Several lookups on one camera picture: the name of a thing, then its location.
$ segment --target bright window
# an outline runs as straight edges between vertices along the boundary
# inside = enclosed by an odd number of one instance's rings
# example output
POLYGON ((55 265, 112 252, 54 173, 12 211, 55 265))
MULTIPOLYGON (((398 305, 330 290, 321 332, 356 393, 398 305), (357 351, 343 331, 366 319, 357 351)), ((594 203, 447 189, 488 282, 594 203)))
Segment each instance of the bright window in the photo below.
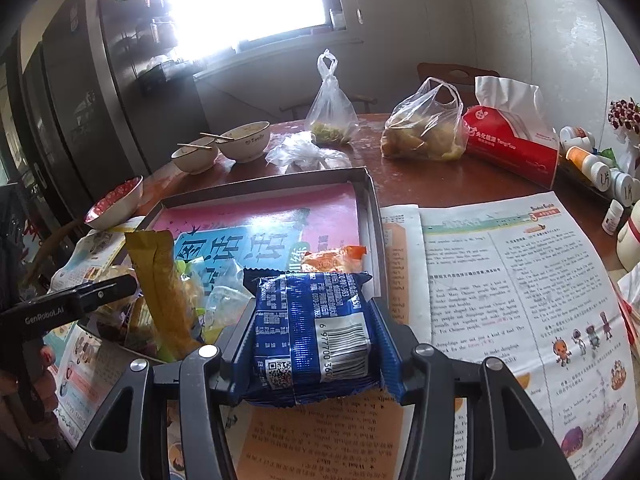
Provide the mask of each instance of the bright window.
POLYGON ((178 50, 186 59, 199 59, 229 47, 237 51, 238 45, 247 41, 330 22, 331 3, 323 0, 170 1, 178 50))

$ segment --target wooden chair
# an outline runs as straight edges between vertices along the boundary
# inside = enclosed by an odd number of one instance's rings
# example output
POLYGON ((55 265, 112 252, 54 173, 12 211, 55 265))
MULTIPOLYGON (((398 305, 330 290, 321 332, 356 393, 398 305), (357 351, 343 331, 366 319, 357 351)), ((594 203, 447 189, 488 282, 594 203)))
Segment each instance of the wooden chair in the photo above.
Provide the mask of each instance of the wooden chair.
MULTIPOLYGON (((500 77, 500 74, 495 70, 483 70, 473 66, 446 63, 418 63, 420 83, 424 83, 428 77, 437 77, 447 83, 451 83, 458 89, 465 108, 478 104, 478 100, 476 99, 476 76, 483 75, 500 77)), ((441 103, 448 103, 451 101, 451 96, 449 91, 442 89, 438 92, 436 99, 441 103)))
MULTIPOLYGON (((359 94, 347 94, 347 99, 354 104, 362 103, 364 108, 364 113, 366 114, 371 113, 371 108, 370 108, 371 105, 375 105, 378 103, 378 99, 375 97, 367 97, 365 95, 359 95, 359 94)), ((285 108, 280 107, 280 111, 282 113, 291 111, 291 115, 294 121, 297 121, 299 119, 304 119, 304 117, 300 117, 298 113, 299 109, 304 107, 311 108, 311 105, 314 103, 314 100, 315 100, 315 97, 311 97, 309 99, 305 99, 303 101, 300 101, 291 106, 287 106, 285 108)))

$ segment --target chopsticks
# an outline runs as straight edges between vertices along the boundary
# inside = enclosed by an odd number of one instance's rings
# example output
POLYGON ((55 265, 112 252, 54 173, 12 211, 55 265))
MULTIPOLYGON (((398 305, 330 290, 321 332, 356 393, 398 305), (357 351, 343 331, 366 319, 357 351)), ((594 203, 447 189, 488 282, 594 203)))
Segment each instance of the chopsticks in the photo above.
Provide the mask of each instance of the chopsticks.
POLYGON ((181 144, 178 142, 178 146, 185 146, 187 148, 196 148, 198 150, 213 150, 213 146, 201 146, 199 144, 181 144))
POLYGON ((201 132, 200 134, 205 136, 205 137, 213 137, 216 140, 224 140, 225 142, 229 142, 230 140, 234 140, 234 139, 231 139, 229 137, 223 137, 223 136, 214 135, 214 134, 207 134, 205 132, 201 132))

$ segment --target window sill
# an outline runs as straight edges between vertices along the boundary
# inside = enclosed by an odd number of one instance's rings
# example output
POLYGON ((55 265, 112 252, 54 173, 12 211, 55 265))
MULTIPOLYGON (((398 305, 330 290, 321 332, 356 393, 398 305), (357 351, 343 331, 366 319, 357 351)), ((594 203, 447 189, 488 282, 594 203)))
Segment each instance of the window sill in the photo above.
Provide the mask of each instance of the window sill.
POLYGON ((348 30, 335 30, 324 34, 313 34, 311 36, 291 38, 290 40, 276 41, 274 43, 252 48, 245 52, 232 54, 231 56, 224 57, 223 59, 214 60, 207 65, 206 70, 195 74, 193 79, 194 81, 198 81, 199 79, 206 78, 214 73, 250 63, 255 59, 276 56, 282 52, 291 52, 294 50, 302 50, 304 48, 317 46, 329 47, 337 44, 359 43, 364 42, 348 30))

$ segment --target chair backrest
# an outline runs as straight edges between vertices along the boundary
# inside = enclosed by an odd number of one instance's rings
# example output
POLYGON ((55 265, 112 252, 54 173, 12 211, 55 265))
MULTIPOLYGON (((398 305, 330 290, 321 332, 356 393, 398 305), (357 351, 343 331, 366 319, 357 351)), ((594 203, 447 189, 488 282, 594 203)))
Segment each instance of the chair backrest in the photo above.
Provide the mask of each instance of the chair backrest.
MULTIPOLYGON (((451 83, 458 89, 465 107, 478 104, 478 99, 476 99, 476 77, 482 75, 500 77, 500 74, 495 70, 483 70, 473 66, 449 63, 418 63, 420 83, 424 83, 428 77, 437 77, 447 83, 451 83)), ((442 89, 441 92, 442 94, 438 92, 436 97, 438 101, 451 101, 449 91, 442 89)))

